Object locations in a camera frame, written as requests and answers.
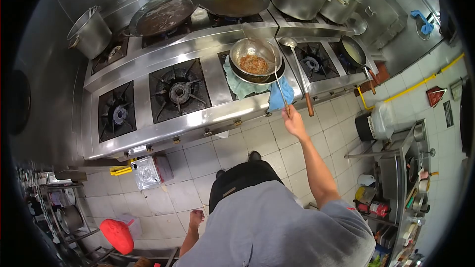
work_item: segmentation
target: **shoe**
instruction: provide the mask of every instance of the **shoe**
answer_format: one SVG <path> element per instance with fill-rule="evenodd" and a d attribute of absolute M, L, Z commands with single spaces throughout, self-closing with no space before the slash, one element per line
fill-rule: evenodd
<path fill-rule="evenodd" d="M 262 160 L 261 154 L 259 154 L 257 151 L 251 151 L 251 153 L 249 154 L 249 160 L 247 161 L 251 162 L 251 161 L 260 161 L 260 160 Z"/>
<path fill-rule="evenodd" d="M 223 175 L 224 172 L 225 172 L 224 170 L 219 170 L 218 172 L 216 172 L 216 179 L 217 179 L 219 176 Z"/>

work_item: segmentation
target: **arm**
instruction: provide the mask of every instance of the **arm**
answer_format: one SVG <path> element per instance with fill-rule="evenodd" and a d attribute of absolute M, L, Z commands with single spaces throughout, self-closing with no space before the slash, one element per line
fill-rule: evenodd
<path fill-rule="evenodd" d="M 318 208 L 322 208 L 328 201 L 341 199 L 337 186 L 333 180 L 330 170 L 325 165 L 322 157 L 312 144 L 310 137 L 305 131 L 304 122 L 300 113 L 293 105 L 289 105 L 290 117 L 285 110 L 282 110 L 285 127 L 300 141 L 304 152 L 305 164 L 307 167 L 307 178 L 312 195 L 317 201 Z"/>
<path fill-rule="evenodd" d="M 185 241 L 180 248 L 180 257 L 189 251 L 199 239 L 198 228 L 199 224 L 205 220 L 205 214 L 202 210 L 193 210 L 190 212 L 190 224 L 188 226 L 188 233 Z"/>

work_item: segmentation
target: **wooden handle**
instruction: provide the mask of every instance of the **wooden handle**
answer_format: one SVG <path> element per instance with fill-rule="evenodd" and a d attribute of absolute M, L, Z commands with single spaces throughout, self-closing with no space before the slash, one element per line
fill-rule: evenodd
<path fill-rule="evenodd" d="M 376 77 L 376 75 L 373 73 L 373 70 L 371 69 L 368 69 L 369 73 L 371 74 L 371 77 L 373 78 L 374 82 L 376 83 L 377 86 L 380 85 L 380 82 L 378 80 L 378 78 Z"/>
<path fill-rule="evenodd" d="M 289 104 L 287 103 L 286 100 L 284 100 L 284 104 L 285 104 L 285 112 L 287 113 L 287 116 L 290 117 L 290 108 L 289 108 Z"/>
<path fill-rule="evenodd" d="M 371 87 L 371 92 L 373 92 L 373 95 L 376 95 L 376 91 L 374 90 L 374 86 L 371 80 L 370 80 L 370 87 Z"/>
<path fill-rule="evenodd" d="M 312 101 L 310 100 L 310 94 L 305 93 L 305 101 L 307 102 L 308 115 L 314 116 L 315 114 L 313 113 L 313 105 Z"/>

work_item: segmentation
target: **blue towel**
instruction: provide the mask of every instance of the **blue towel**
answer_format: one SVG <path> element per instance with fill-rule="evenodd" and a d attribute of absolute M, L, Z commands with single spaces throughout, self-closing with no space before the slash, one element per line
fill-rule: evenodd
<path fill-rule="evenodd" d="M 294 89 L 289 85 L 285 76 L 279 79 L 279 83 L 287 103 L 291 104 L 294 100 Z M 282 100 L 279 86 L 277 83 L 273 83 L 270 87 L 269 109 L 267 111 L 270 112 L 275 109 L 282 109 L 283 107 L 284 101 Z"/>
<path fill-rule="evenodd" d="M 431 23 L 429 23 L 426 19 L 426 17 L 422 14 L 422 12 L 420 12 L 419 10 L 413 10 L 411 11 L 411 15 L 413 17 L 416 17 L 416 16 L 420 16 L 420 18 L 426 23 L 424 26 L 422 26 L 422 28 L 420 29 L 420 31 L 424 34 L 424 35 L 427 35 L 427 34 L 430 34 L 432 32 L 432 30 L 434 29 L 434 25 L 432 25 Z"/>

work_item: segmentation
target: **green towel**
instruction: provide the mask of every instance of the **green towel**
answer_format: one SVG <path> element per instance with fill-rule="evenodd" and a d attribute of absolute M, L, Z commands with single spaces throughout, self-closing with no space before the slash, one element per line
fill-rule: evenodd
<path fill-rule="evenodd" d="M 237 77 L 233 69 L 231 69 L 231 65 L 229 65 L 229 55 L 226 57 L 223 67 L 226 72 L 229 88 L 236 94 L 239 100 L 244 99 L 250 93 L 262 93 L 270 89 L 270 85 L 254 85 Z"/>

